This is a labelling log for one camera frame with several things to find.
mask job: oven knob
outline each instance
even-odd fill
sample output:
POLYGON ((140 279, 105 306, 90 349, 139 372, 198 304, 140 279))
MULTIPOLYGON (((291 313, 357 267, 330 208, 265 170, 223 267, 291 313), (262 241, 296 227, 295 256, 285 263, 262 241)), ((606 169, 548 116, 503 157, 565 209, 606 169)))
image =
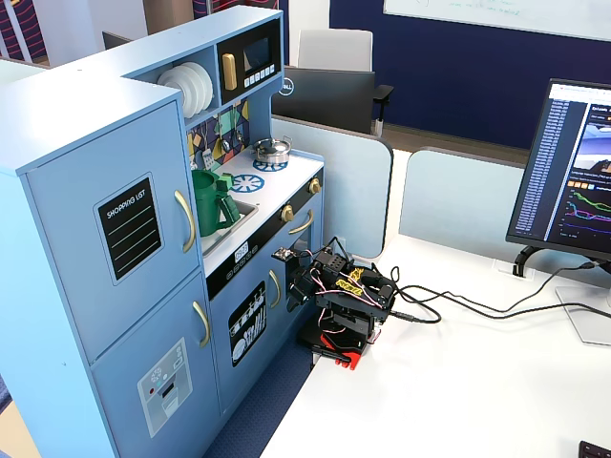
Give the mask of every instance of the oven knob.
POLYGON ((290 205, 285 205, 282 213, 280 214, 280 218, 282 218, 284 222, 292 221, 294 218, 293 207, 291 207, 290 205))
POLYGON ((321 192, 321 182, 318 180, 318 178, 314 178, 309 182, 309 193, 310 194, 318 194, 321 192))

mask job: silver pot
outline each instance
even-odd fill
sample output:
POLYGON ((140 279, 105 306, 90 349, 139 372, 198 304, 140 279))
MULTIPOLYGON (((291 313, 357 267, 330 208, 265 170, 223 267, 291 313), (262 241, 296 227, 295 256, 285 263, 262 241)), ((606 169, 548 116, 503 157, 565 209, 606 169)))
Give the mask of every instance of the silver pot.
POLYGON ((288 136, 278 140, 264 138, 253 145, 257 160, 265 164, 284 164, 288 162, 288 153, 291 150, 292 140, 288 136))

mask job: whiteboard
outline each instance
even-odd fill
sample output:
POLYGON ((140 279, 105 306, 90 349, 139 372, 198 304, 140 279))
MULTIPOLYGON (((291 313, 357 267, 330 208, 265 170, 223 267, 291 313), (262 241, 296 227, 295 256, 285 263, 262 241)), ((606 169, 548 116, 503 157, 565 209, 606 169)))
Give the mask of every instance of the whiteboard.
POLYGON ((611 41, 611 0, 385 0, 384 13, 611 41))

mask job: office chair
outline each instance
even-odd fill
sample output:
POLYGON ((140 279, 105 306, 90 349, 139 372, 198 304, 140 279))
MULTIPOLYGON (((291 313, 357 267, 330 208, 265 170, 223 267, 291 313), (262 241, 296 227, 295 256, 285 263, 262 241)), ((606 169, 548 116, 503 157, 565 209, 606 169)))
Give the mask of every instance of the office chair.
MULTIPOLYGON (((348 29, 305 30, 299 34, 297 67, 304 69, 371 72, 373 33, 348 29)), ((382 135, 384 107, 390 103, 392 86, 380 85, 373 101, 380 104, 374 133, 382 135)))

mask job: white plate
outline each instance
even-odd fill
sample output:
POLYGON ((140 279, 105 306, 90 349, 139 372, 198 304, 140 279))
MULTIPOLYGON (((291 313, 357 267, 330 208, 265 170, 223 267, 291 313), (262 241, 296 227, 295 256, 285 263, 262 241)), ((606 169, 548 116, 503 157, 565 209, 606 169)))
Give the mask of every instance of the white plate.
POLYGON ((189 78, 189 80, 193 84, 193 88, 195 89, 195 95, 196 95, 196 104, 195 104, 195 115, 196 115, 197 113, 199 113, 202 110, 203 100, 205 98, 204 88, 203 88, 203 85, 201 84, 200 76, 198 75, 198 73, 195 70, 190 69, 189 67, 186 67, 184 65, 179 65, 176 67, 176 69, 179 72, 184 73, 184 75, 187 78, 189 78))
POLYGON ((162 73, 157 83, 182 92, 182 113, 184 117, 191 117, 195 114, 197 95, 194 83, 185 73, 179 71, 178 67, 162 73))
POLYGON ((195 62, 185 62, 182 65, 184 67, 189 67, 190 69, 195 70, 198 76, 200 77, 201 84, 203 85, 205 92, 202 110, 207 109, 210 106, 210 103, 212 102, 212 97, 214 97, 214 90, 212 89, 212 79, 210 79, 210 75, 204 67, 202 67, 200 64, 196 64, 195 62))

